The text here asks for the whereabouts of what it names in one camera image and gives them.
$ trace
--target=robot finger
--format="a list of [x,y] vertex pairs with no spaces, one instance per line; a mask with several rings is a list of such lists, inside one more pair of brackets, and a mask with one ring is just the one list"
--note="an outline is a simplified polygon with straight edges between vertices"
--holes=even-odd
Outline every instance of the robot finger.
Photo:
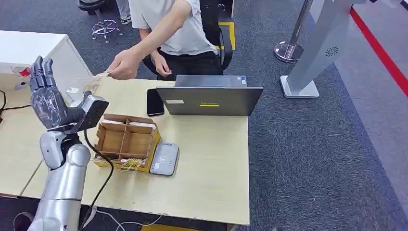
[[41,60],[40,60],[40,58],[41,58],[41,56],[39,56],[36,59],[36,61],[33,63],[33,65],[31,66],[30,89],[31,89],[32,92],[34,92],[35,90],[38,90],[38,88],[39,88],[39,85],[38,85],[38,82],[37,82],[37,75],[38,75],[38,68],[37,68],[38,64],[37,63],[39,62],[40,66],[41,66],[42,58],[41,58]]
[[56,87],[54,75],[52,72],[52,63],[53,63],[52,59],[48,59],[44,64],[45,69],[44,75],[47,87]]
[[44,69],[42,68],[42,57],[39,56],[35,63],[34,63],[34,67],[36,68],[36,79],[37,79],[37,83],[38,86],[41,87],[45,87],[45,76],[44,76]]

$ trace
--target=wooden desk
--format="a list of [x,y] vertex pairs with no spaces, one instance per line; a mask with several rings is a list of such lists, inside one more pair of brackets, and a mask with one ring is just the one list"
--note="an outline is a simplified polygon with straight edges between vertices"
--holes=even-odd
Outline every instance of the wooden desk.
[[[30,104],[29,88],[5,92],[6,108]],[[3,95],[0,93],[0,107],[2,105]],[[0,195],[17,197],[22,194],[42,161],[39,138],[45,128],[31,107],[4,111],[1,117]]]
[[[107,113],[147,117],[146,90],[171,86],[155,80],[107,78],[97,95],[109,101]],[[115,170],[97,206],[143,213],[249,224],[248,119],[233,116],[165,115],[152,117],[162,139],[179,145],[175,175]],[[96,142],[96,129],[89,131]],[[90,204],[109,167],[88,165],[83,204]],[[42,164],[23,196],[40,198],[47,170]]]

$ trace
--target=floor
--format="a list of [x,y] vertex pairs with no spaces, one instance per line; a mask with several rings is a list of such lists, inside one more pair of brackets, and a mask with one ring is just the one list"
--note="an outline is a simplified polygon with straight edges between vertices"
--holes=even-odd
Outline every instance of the floor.
[[[381,37],[380,29],[391,30],[389,25],[397,25],[383,26],[381,20],[408,17],[408,12],[395,13],[400,8],[391,7],[393,0],[384,2],[368,2],[356,6],[356,10],[378,39],[384,39],[381,43],[390,42],[390,55],[404,66],[405,52],[392,44],[403,45],[407,32],[399,30],[400,37],[395,39],[401,40],[390,41],[389,36]],[[383,4],[390,4],[387,10],[391,13],[374,7]],[[290,37],[301,5],[301,0],[235,2],[237,50],[226,74],[247,75],[250,86],[265,88],[249,121],[251,225],[238,230],[270,231],[277,227],[280,231],[406,231],[408,185],[407,168],[403,167],[408,150],[404,142],[408,131],[404,120],[407,99],[353,23],[346,53],[316,78],[321,97],[285,99],[278,77],[288,74],[293,64],[275,59],[273,46]],[[30,10],[20,14],[27,6]],[[318,11],[316,0],[300,43],[306,44],[310,38]],[[138,33],[124,27],[124,37],[104,44],[88,36],[93,23],[92,17],[76,8],[74,0],[0,2],[0,29],[67,33],[96,74],[105,70],[119,51],[135,44]],[[154,78],[143,65],[138,77]],[[0,201],[0,230],[10,230],[15,214],[35,211],[38,203],[25,198]],[[109,211],[120,221],[156,218]],[[159,223],[199,230],[224,228],[222,224],[171,217]],[[113,228],[109,217],[97,215],[88,229]]]

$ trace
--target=stanchion post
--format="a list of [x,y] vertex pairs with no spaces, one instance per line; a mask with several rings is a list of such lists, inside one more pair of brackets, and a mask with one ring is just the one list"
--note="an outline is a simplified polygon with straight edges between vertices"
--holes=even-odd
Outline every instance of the stanchion post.
[[305,0],[303,3],[296,25],[294,26],[291,40],[289,40],[289,42],[280,42],[275,46],[274,52],[278,59],[287,63],[296,63],[300,59],[303,53],[303,47],[297,44],[297,41],[299,40],[300,30],[302,29],[303,22],[306,19],[312,3],[313,0]]

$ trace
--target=wooden compartment box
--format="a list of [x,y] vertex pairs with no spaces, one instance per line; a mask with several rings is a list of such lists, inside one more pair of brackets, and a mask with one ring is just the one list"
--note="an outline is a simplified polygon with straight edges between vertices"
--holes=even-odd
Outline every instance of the wooden compartment box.
[[[149,172],[154,151],[160,141],[160,132],[153,120],[114,114],[105,114],[104,120],[98,126],[96,150],[108,157],[116,168],[120,168],[127,159],[142,159],[138,171]],[[100,167],[109,165],[105,160],[97,158],[97,154],[93,162]]]

